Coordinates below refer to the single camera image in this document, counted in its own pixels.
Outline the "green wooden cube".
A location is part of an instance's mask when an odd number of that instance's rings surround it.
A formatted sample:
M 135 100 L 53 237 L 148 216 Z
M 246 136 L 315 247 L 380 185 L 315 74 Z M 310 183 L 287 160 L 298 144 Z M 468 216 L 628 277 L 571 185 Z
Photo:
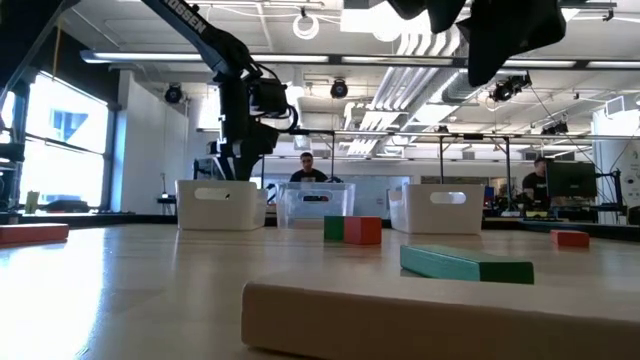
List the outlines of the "green wooden cube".
M 323 237 L 325 241 L 344 241 L 344 216 L 325 216 L 323 222 Z

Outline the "linear ceiling light fixture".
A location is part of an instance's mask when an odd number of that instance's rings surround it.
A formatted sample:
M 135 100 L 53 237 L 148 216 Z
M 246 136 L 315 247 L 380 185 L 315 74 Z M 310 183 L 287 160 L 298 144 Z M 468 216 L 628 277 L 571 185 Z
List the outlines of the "linear ceiling light fixture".
M 154 53 L 154 52 L 98 52 L 82 50 L 80 57 L 86 63 L 203 63 L 197 53 Z M 335 65 L 335 66 L 400 66 L 432 68 L 465 68 L 465 57 L 453 56 L 400 56 L 400 55 L 342 55 L 342 54 L 254 54 L 253 59 L 264 64 L 292 65 Z M 640 71 L 640 59 L 543 59 L 512 58 L 504 69 L 517 70 L 572 70 L 572 71 Z

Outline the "person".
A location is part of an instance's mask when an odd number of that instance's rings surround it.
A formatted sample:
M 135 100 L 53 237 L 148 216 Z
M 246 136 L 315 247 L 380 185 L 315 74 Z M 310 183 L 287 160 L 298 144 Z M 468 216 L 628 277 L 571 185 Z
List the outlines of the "person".
M 534 161 L 534 171 L 522 180 L 522 190 L 525 196 L 534 207 L 539 209 L 548 208 L 550 202 L 547 192 L 546 165 L 547 160 L 538 157 Z
M 328 176 L 313 167 L 314 158 L 310 152 L 304 152 L 300 155 L 302 169 L 293 173 L 289 179 L 290 182 L 327 182 Z

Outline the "clear plastic bin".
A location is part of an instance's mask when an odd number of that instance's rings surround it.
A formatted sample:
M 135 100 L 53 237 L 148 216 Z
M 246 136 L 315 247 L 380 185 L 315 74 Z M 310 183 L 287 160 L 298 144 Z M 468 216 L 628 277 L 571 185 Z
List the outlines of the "clear plastic bin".
M 326 216 L 352 216 L 356 185 L 287 182 L 276 185 L 279 228 L 321 228 Z

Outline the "white plastic bin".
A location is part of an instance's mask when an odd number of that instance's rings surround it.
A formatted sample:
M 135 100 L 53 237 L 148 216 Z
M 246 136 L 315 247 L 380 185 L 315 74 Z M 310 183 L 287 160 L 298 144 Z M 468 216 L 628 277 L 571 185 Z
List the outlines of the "white plastic bin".
M 177 221 L 184 231 L 252 231 L 265 225 L 267 192 L 253 182 L 177 180 Z
M 408 234 L 479 235 L 485 187 L 405 184 L 388 193 L 391 225 Z

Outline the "silver ventilation duct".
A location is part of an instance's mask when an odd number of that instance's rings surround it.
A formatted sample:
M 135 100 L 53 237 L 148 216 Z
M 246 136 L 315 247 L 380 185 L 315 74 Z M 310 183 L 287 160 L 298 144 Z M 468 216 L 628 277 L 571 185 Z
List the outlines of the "silver ventilation duct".
M 491 80 L 487 84 L 472 86 L 469 82 L 468 71 L 466 69 L 456 70 L 444 84 L 441 91 L 441 101 L 447 105 L 458 105 L 477 98 L 490 85 L 495 83 Z

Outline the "red wooden cube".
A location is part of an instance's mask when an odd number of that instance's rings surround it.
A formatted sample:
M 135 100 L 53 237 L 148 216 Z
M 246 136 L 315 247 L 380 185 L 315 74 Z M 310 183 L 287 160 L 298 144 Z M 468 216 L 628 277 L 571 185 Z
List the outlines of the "red wooden cube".
M 344 242 L 352 245 L 380 245 L 382 219 L 369 216 L 348 216 L 344 219 Z

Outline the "long natural wooden block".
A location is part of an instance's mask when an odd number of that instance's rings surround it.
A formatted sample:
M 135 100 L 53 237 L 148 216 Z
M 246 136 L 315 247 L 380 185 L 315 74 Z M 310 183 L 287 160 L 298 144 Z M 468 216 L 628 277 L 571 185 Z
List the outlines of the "long natural wooden block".
M 640 360 L 640 294 L 418 279 L 252 282 L 241 339 L 328 360 Z

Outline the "black workstation frame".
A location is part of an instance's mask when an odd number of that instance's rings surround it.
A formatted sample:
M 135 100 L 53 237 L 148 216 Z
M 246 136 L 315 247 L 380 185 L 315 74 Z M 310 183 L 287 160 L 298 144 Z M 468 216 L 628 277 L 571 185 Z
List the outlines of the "black workstation frame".
M 495 145 L 497 145 L 501 151 L 505 154 L 505 167 L 506 167 L 506 179 L 507 179 L 507 187 L 506 187 L 506 198 L 507 198 L 507 210 L 511 211 L 513 209 L 513 195 L 512 195 L 512 181 L 511 181 L 511 141 L 510 137 L 507 135 L 500 135 L 497 133 L 492 134 L 482 134 L 482 133 L 440 133 L 438 135 L 438 159 L 439 159 L 439 174 L 440 174 L 440 183 L 444 183 L 444 139 L 445 138 L 453 138 L 458 139 L 461 138 L 464 141 L 481 141 L 481 140 L 491 140 Z
M 306 130 L 296 128 L 294 130 L 290 130 L 288 132 L 289 135 L 292 136 L 302 136 L 305 138 L 310 138 L 311 136 L 318 136 L 321 140 L 325 141 L 325 136 L 331 137 L 331 143 L 326 143 L 327 148 L 330 152 L 330 160 L 331 160 L 331 174 L 327 175 L 329 180 L 327 182 L 318 182 L 318 183 L 339 183 L 340 180 L 335 178 L 335 147 L 336 147 L 336 135 L 333 130 Z

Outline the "black aluminium table frame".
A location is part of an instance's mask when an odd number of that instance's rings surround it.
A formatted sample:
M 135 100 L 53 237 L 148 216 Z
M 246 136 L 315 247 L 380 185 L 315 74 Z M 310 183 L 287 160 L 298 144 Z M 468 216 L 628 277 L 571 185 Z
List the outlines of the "black aluminium table frame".
M 35 223 L 65 223 L 72 228 L 92 228 L 127 224 L 176 225 L 177 217 L 169 215 L 136 214 L 45 214 L 21 215 L 0 213 L 0 225 Z M 525 221 L 515 218 L 489 218 L 482 221 L 483 230 L 531 231 L 548 233 L 551 230 L 571 230 L 588 233 L 591 237 L 640 243 L 640 226 L 600 225 L 575 222 Z

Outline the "long green wooden block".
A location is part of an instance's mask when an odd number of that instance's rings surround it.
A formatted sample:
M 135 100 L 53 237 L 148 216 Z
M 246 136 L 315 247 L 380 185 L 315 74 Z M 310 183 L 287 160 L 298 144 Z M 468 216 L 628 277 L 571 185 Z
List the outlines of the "long green wooden block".
M 534 265 L 530 261 L 442 245 L 402 245 L 400 265 L 404 270 L 427 278 L 535 283 Z

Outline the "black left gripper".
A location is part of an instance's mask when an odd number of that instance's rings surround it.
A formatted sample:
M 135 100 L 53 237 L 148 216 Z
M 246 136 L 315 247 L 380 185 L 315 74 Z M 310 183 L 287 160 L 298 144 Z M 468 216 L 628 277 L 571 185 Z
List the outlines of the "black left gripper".
M 217 73 L 213 83 L 220 99 L 219 138 L 209 144 L 210 154 L 218 158 L 220 178 L 226 181 L 249 181 L 262 155 L 272 154 L 279 132 L 258 120 L 249 111 L 249 84 L 259 78 L 245 79 Z M 236 167 L 239 159 L 239 170 Z

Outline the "long red wooden block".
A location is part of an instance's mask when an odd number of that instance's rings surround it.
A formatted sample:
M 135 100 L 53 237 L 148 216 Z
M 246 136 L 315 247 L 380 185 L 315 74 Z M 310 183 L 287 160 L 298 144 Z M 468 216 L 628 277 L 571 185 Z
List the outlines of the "long red wooden block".
M 69 226 L 59 223 L 0 225 L 0 246 L 64 242 Z

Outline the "small red wooden block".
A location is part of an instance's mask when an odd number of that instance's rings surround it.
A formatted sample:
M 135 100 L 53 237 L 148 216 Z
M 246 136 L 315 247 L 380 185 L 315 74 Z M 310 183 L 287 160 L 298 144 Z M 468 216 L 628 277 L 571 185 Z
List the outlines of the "small red wooden block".
M 586 232 L 554 229 L 550 231 L 550 237 L 558 247 L 590 247 L 590 236 Z

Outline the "black computer monitor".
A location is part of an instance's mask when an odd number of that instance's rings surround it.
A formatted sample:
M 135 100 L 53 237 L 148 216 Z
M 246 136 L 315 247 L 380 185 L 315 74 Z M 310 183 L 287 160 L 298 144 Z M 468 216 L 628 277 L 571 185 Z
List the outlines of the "black computer monitor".
M 549 197 L 597 196 L 596 169 L 592 163 L 548 162 L 546 178 Z

